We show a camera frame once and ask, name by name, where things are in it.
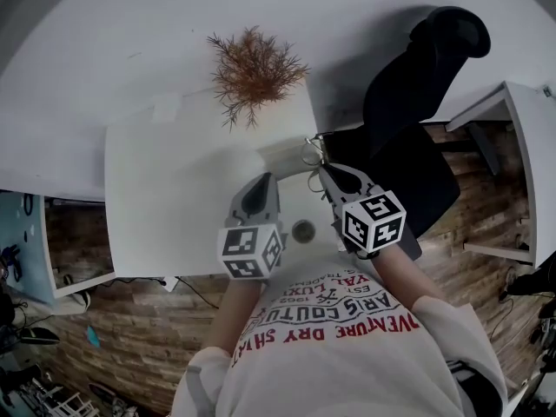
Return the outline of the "white desk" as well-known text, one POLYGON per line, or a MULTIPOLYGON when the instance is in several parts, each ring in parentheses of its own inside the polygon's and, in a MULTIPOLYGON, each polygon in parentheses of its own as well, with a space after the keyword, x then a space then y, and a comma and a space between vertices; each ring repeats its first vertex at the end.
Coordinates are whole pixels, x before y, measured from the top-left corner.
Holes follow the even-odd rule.
MULTIPOLYGON (((316 135, 308 90, 298 86, 263 107, 255 129, 224 126, 210 89, 185 96, 171 121, 162 119, 162 108, 108 129, 105 207, 114 271, 126 278, 219 274, 216 239, 232 198, 268 172, 257 150, 316 135)), ((303 219, 316 231, 307 244, 288 238, 284 263, 338 248, 332 209, 308 189, 308 176, 277 179, 284 232, 303 219)))
POLYGON ((101 201, 106 126, 92 98, 0 77, 0 189, 101 201))
POLYGON ((529 204, 529 249, 466 242, 463 250, 528 262, 537 268, 556 252, 556 97, 504 81, 489 96, 453 117, 445 130, 462 128, 499 103, 507 107, 520 146, 529 204))

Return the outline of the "dried reddish potted plant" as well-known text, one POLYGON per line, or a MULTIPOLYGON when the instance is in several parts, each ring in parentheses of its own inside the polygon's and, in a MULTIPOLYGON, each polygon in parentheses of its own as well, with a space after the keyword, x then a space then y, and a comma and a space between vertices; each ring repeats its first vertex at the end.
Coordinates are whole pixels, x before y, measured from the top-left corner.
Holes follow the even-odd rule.
POLYGON ((240 120, 248 129, 255 129, 261 109, 288 99, 310 71, 291 51, 291 43, 279 43, 257 25, 239 36, 212 34, 207 43, 215 53, 215 99, 223 107, 222 124, 229 129, 240 120))

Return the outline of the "white glasses case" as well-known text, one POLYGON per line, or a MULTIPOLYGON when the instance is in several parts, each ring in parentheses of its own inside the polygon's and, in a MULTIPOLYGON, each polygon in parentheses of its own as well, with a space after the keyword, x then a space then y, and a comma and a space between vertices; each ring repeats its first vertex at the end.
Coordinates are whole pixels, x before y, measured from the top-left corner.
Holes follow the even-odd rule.
POLYGON ((259 148, 257 152, 265 162, 267 171, 278 180, 308 172, 309 167, 300 158, 304 138, 297 136, 259 148))

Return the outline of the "black office chair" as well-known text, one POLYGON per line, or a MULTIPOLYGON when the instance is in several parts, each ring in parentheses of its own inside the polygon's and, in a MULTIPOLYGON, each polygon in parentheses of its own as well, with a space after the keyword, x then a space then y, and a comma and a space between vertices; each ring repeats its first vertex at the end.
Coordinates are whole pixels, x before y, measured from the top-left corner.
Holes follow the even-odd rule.
POLYGON ((466 61, 490 48, 487 27, 473 12, 434 9, 412 29, 406 50, 367 87, 363 124, 323 136, 329 161, 366 173, 400 200, 407 218, 399 244, 412 260, 422 255, 418 237, 460 196, 440 145, 422 121, 435 117, 466 61))

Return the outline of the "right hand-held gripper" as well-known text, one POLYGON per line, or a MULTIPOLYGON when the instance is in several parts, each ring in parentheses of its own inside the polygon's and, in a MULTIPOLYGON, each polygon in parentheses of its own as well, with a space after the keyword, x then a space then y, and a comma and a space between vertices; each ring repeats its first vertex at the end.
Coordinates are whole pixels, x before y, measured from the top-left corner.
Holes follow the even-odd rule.
MULTIPOLYGON (((354 193, 368 193, 374 186, 368 175, 343 164, 320 167, 321 185, 332 203, 347 202, 354 193)), ((348 253, 372 254, 400 241, 407 211, 392 190, 382 190, 339 209, 339 236, 348 253)))

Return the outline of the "person's right forearm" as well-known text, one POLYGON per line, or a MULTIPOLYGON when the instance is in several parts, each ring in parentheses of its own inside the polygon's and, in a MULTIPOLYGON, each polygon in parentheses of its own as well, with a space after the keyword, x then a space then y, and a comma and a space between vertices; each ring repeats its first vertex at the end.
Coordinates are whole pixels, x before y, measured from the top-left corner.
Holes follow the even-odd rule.
POLYGON ((426 301, 447 302, 440 288, 397 244, 382 249, 372 263, 385 288, 406 309, 416 312, 426 301))

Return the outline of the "light blue table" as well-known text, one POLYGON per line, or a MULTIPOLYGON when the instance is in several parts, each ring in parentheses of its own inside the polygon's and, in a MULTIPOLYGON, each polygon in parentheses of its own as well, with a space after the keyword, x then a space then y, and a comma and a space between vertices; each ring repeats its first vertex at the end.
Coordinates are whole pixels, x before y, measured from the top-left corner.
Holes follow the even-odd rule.
POLYGON ((4 250, 8 285, 45 303, 116 278, 102 202, 0 190, 4 250))

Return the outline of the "black eyeglasses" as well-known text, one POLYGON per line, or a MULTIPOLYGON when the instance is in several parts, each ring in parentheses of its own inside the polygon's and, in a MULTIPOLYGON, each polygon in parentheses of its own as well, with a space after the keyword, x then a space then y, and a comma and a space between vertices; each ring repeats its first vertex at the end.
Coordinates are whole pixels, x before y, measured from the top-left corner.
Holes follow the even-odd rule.
POLYGON ((308 189, 314 194, 321 195, 322 200, 328 200, 330 202, 324 186, 321 185, 319 189, 314 189, 311 182, 319 175, 320 167, 330 163, 324 135, 316 134, 311 138, 305 137, 304 143, 301 146, 300 158, 302 162, 309 167, 309 176, 307 179, 308 189))

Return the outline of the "pile of gear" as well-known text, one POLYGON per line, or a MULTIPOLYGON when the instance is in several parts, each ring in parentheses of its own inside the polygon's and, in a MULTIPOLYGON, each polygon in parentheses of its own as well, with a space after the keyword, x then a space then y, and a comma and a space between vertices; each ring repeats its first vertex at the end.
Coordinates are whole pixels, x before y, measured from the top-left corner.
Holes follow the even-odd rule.
MULTIPOLYGON (((105 417, 91 398, 59 383, 40 381, 39 366, 6 371, 0 367, 0 417, 105 417)), ((139 407, 102 383, 90 392, 108 409, 108 417, 140 417, 139 407)))

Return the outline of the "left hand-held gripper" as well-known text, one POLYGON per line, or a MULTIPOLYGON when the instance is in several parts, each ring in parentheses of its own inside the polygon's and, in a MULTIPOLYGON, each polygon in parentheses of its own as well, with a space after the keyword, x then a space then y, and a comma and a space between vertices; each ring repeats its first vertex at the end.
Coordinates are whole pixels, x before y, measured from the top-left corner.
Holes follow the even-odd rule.
POLYGON ((218 232, 218 262, 231 280, 267 280, 286 249, 275 176, 267 172, 248 182, 229 211, 218 232))

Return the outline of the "person's left forearm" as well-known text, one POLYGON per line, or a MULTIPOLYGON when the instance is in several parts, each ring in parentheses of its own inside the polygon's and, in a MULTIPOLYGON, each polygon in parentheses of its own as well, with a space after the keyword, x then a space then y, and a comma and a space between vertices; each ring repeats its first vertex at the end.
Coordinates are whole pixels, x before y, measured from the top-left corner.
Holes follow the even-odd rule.
POLYGON ((213 319, 202 348, 220 348, 231 355, 261 297, 263 283, 231 281, 213 319))

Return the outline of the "white printed shirt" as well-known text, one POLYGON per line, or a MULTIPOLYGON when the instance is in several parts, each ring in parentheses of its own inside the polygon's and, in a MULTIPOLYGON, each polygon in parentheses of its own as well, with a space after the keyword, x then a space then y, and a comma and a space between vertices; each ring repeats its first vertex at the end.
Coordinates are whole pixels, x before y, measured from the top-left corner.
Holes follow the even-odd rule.
POLYGON ((465 417, 448 361, 487 377, 505 410, 472 306, 432 300, 412 312, 373 263, 305 260, 270 277, 231 355, 192 357, 170 417, 465 417))

